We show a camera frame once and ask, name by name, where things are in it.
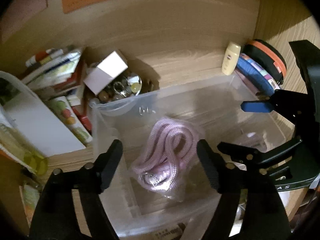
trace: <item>pink rope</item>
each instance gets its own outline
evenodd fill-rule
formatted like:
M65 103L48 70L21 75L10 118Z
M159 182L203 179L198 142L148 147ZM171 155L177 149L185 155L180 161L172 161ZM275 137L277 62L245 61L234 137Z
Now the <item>pink rope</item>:
M160 119L150 133L145 151L132 164L138 182L151 191L177 187L180 172L196 155L199 139L199 132L191 124L167 117Z

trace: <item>transparent plastic bin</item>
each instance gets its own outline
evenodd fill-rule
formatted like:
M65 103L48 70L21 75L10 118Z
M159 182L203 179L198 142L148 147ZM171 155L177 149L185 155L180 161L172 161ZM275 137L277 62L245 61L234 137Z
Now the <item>transparent plastic bin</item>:
M268 150L285 142L269 114L245 113L240 104L257 100L237 75L216 76L130 97L93 109L95 157L114 139L124 145L123 157L110 187L100 199L118 236L151 232L186 222L217 206L220 194L210 188L200 163L187 176L185 200L177 202L142 188L130 177L129 167L140 155L153 125L163 116L202 127L211 148L233 142L243 133L263 133Z

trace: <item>orange stripe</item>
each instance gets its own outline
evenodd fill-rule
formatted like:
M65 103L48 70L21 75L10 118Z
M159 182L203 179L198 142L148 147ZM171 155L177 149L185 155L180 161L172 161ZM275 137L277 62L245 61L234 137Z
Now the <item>orange stripe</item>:
M274 60L274 65L277 68L278 72L281 73L283 77L287 74L287 70L285 68L284 63L281 61L281 59L277 56L276 53L274 53L271 49L269 49L267 46L263 45L262 43L258 41L248 41L248 44L255 46L256 48L262 50L265 54L267 54L269 57L271 57Z

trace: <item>yellow bottle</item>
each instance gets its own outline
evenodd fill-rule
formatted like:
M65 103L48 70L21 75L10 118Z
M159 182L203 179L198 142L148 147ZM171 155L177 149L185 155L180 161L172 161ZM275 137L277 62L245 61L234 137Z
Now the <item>yellow bottle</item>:
M225 75L230 75L236 68L241 46L230 41L226 53L224 54L224 59L222 62L222 72Z

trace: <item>pink sticky note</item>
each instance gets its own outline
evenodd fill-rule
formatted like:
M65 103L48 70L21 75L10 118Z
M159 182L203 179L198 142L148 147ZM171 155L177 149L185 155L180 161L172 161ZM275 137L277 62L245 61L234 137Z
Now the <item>pink sticky note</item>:
M13 0L1 19L1 38L5 42L35 14L47 8L47 0Z

